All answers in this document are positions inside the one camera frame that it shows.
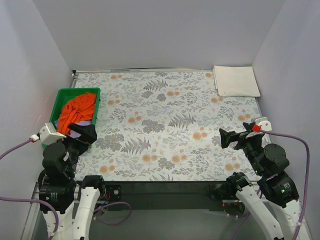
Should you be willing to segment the orange t shirt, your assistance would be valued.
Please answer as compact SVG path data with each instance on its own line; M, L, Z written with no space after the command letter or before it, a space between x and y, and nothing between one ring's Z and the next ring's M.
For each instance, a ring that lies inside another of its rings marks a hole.
M69 100L62 108L58 119L57 132L69 135L69 124L93 119L96 107L96 93L86 92Z

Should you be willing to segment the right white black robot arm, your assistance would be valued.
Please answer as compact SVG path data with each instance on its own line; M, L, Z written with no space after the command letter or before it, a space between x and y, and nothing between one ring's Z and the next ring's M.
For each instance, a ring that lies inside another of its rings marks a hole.
M278 144L262 145L265 134L272 135L267 118L243 123L243 132L219 129L223 149L235 143L242 150L256 175L259 191L269 202L273 212L265 206L253 183L243 172L234 172L215 191L220 199L236 197L247 208L268 240L301 240L307 235L302 221L305 204L300 204L299 193L285 169L290 165L286 151Z

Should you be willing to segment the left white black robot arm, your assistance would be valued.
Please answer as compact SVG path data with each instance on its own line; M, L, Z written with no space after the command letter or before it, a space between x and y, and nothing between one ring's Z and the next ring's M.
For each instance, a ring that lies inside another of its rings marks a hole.
M101 175L75 181L79 157L97 140L94 124L68 126L78 133L73 138L56 131L49 122L38 133L45 145L43 171L38 177L40 207L51 240L87 240L97 201L106 194Z

